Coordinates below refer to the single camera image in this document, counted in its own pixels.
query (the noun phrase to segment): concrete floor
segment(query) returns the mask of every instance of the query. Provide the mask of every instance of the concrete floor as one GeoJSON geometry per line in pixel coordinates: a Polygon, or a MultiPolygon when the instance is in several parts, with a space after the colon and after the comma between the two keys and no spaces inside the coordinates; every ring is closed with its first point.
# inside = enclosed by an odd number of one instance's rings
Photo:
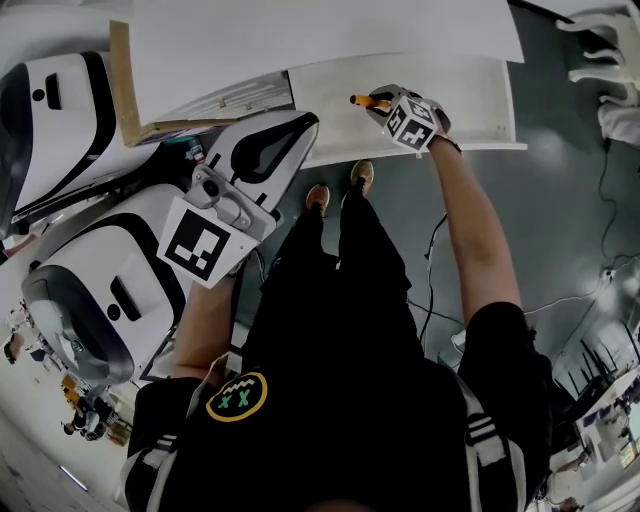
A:
{"type": "MultiPolygon", "coordinates": [[[[603,183],[605,196],[615,198],[618,215],[601,254],[600,239],[612,215],[612,206],[598,196],[604,152],[597,122],[598,96],[604,85],[596,81],[573,84],[569,69],[584,60],[578,36],[555,29],[553,22],[513,8],[526,63],[509,64],[517,138],[528,151],[475,151],[465,158],[475,170],[502,219],[514,259],[525,310],[557,298],[582,295],[598,284],[601,269],[619,253],[640,253],[640,152],[613,143],[603,183]]],[[[289,227],[300,214],[308,189],[316,183],[331,188],[324,248],[337,254],[340,199],[348,186],[351,163],[303,170],[280,204],[286,223],[261,247],[267,262],[275,255],[289,227]]],[[[426,260],[431,232],[443,214],[443,203],[429,157],[389,157],[374,160],[376,181],[370,201],[404,258],[413,288],[410,298],[428,306],[426,260]]],[[[617,264],[625,260],[620,258],[617,264]]],[[[624,270],[632,271],[634,265],[624,270]]],[[[615,311],[628,308],[618,276],[609,290],[617,300],[615,311]]],[[[449,233],[441,229],[435,245],[432,283],[434,310],[461,319],[460,294],[449,233]]],[[[257,308],[257,264],[248,267],[239,306],[247,324],[257,308]]],[[[567,337],[589,307],[591,299],[562,302],[528,316],[538,331],[537,348],[552,361],[567,346],[567,337]]],[[[425,314],[412,308],[419,326],[425,314]]],[[[618,313],[592,308],[569,345],[581,335],[616,319],[618,313]]],[[[428,355],[437,353],[455,363],[452,334],[455,322],[432,317],[428,355]]]]}

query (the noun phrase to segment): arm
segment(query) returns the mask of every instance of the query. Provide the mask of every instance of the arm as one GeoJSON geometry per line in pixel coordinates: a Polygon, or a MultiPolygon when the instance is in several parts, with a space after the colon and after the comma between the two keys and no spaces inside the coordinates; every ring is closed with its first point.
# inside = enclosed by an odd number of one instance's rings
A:
{"type": "Polygon", "coordinates": [[[429,150],[449,217],[465,324],[482,307],[494,302],[511,302],[520,307],[509,246],[489,198],[452,144],[435,137],[429,150]]]}
{"type": "MultiPolygon", "coordinates": [[[[235,279],[225,277],[211,290],[193,285],[178,326],[173,378],[204,379],[209,366],[231,346],[231,296],[235,279]]],[[[222,368],[213,370],[209,382],[220,386],[222,368]]]]}

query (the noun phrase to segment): sneaker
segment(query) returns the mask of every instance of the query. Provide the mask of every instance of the sneaker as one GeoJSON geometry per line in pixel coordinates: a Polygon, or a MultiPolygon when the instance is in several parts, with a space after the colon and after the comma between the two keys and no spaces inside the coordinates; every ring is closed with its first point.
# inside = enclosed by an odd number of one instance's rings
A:
{"type": "Polygon", "coordinates": [[[326,211],[327,206],[329,206],[330,198],[331,192],[329,192],[329,187],[325,187],[324,185],[314,185],[307,194],[305,211],[310,212],[313,210],[314,203],[317,203],[320,207],[320,213],[324,217],[324,212],[326,211]]]}
{"type": "Polygon", "coordinates": [[[351,185],[356,185],[359,179],[364,181],[362,195],[367,197],[373,184],[373,164],[370,160],[359,160],[351,169],[351,185]]]}

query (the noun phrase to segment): cardboard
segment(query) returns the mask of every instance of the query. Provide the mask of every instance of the cardboard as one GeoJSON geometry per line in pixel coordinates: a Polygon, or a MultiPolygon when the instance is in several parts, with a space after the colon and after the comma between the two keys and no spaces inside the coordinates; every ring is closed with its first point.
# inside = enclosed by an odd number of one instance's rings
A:
{"type": "Polygon", "coordinates": [[[109,39],[111,91],[125,146],[134,147],[207,133],[217,127],[228,126],[237,121],[236,119],[185,119],[141,125],[131,69],[129,25],[119,21],[111,21],[109,39]]]}

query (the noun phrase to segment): yellow circular patch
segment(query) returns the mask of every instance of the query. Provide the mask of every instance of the yellow circular patch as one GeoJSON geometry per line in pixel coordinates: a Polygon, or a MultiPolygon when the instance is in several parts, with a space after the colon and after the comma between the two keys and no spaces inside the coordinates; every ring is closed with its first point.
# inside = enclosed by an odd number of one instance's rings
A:
{"type": "Polygon", "coordinates": [[[259,372],[249,372],[227,382],[207,402],[207,412],[224,423],[240,421],[255,413],[267,399],[267,381],[259,372]]]}

